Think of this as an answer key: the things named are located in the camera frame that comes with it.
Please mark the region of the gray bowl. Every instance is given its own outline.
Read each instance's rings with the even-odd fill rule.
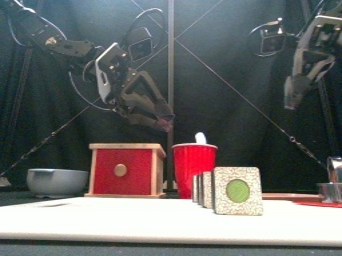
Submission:
[[[324,203],[342,203],[342,183],[318,183],[317,185]]]
[[[79,195],[87,185],[89,172],[67,169],[29,169],[27,185],[39,198]]]

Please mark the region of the green circle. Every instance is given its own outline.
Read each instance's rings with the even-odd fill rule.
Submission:
[[[241,180],[232,180],[226,187],[226,193],[234,203],[244,203],[250,198],[250,186]]]

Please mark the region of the card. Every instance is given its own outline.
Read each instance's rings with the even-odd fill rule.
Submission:
[[[214,169],[213,209],[217,214],[264,214],[261,175],[257,167]]]

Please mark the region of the round knob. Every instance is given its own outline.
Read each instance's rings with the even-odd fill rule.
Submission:
[[[118,177],[123,177],[127,174],[127,167],[123,164],[118,164],[114,168],[114,174]]]

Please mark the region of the metal pole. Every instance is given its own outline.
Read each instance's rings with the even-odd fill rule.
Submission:
[[[169,0],[169,105],[174,111],[174,18],[176,18],[176,3],[174,0]],[[168,133],[168,190],[174,189],[174,157],[173,157],[173,145],[174,145],[174,128]]]

